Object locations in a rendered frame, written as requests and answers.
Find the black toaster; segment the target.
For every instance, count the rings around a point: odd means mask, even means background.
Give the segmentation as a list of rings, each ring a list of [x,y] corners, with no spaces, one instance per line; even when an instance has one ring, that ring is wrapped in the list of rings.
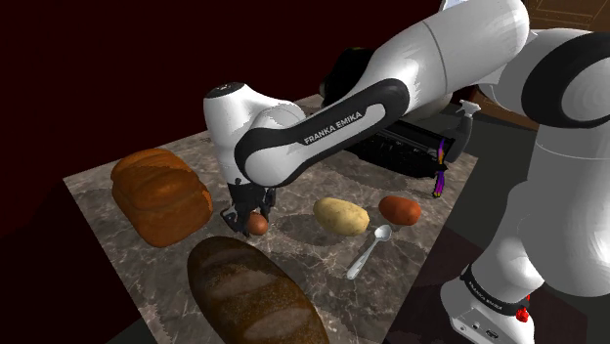
[[[361,160],[414,178],[435,178],[448,169],[444,153],[453,138],[397,121],[346,150]]]

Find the brown egg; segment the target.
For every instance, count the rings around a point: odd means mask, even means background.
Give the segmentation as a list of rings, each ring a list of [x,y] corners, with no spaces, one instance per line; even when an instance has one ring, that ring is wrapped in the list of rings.
[[[258,212],[251,212],[247,222],[247,229],[251,235],[263,236],[268,231],[268,220]]]

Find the black round appliance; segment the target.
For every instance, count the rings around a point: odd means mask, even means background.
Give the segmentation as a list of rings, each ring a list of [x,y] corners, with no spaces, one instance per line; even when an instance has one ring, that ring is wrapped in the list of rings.
[[[332,70],[320,85],[323,108],[344,97],[356,85],[373,53],[374,49],[352,47],[340,54]]]

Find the red-brown potato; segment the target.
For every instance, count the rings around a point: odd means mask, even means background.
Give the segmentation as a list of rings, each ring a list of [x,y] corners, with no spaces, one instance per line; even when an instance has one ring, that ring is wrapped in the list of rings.
[[[414,225],[421,214],[416,201],[395,195],[384,197],[378,204],[378,210],[387,221],[399,226]]]

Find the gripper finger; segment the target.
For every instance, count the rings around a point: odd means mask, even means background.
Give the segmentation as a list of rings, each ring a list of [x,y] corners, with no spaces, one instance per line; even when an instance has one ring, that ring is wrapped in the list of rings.
[[[247,228],[249,216],[245,213],[239,213],[234,207],[229,207],[220,212],[220,216],[235,233],[249,237],[250,233]]]
[[[271,209],[275,206],[275,203],[276,189],[266,188],[261,203],[259,205],[261,215],[268,216],[271,212]]]

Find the yellow potato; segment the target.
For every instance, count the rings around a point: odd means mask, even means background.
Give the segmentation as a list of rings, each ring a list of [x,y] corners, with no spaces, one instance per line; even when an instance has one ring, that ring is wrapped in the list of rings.
[[[337,235],[354,237],[362,234],[370,223],[368,212],[350,201],[324,197],[313,206],[317,222]]]

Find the silver spoon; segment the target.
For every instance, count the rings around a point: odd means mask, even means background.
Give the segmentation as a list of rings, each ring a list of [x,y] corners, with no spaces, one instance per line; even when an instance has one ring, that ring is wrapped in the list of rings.
[[[382,225],[374,231],[374,241],[370,247],[353,263],[346,273],[346,278],[354,280],[367,263],[372,251],[380,242],[388,241],[391,238],[392,230],[389,225]]]

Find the dark oval bread loaf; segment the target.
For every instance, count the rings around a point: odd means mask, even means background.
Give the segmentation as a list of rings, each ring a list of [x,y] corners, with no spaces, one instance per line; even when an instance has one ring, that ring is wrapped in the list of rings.
[[[225,344],[329,344],[309,298],[256,247],[211,236],[192,249],[187,271],[200,311]]]

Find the orange-brown bread loaf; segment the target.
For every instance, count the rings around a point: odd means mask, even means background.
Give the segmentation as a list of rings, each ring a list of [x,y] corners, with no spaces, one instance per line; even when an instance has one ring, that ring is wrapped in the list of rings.
[[[166,247],[183,240],[211,218],[210,192],[170,150],[134,152],[112,168],[111,194],[138,235]]]

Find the dark spray bottle white nozzle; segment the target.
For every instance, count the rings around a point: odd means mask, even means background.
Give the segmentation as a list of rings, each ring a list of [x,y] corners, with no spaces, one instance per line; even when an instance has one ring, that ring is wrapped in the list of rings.
[[[443,133],[445,137],[455,140],[445,156],[445,160],[450,163],[455,162],[464,151],[471,136],[473,114],[481,109],[478,104],[470,101],[461,100],[460,103],[461,108],[458,111],[463,111],[463,115],[459,124]]]

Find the purple and orange pen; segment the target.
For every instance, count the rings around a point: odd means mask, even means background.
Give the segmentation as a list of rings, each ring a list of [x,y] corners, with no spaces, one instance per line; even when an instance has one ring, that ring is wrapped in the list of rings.
[[[438,161],[439,167],[436,171],[435,187],[434,187],[434,191],[432,193],[432,195],[436,198],[438,198],[442,195],[443,189],[445,186],[444,171],[446,170],[446,166],[444,165],[444,158],[445,158],[444,144],[445,144],[445,140],[442,139],[440,142],[439,148],[437,149],[437,161]]]

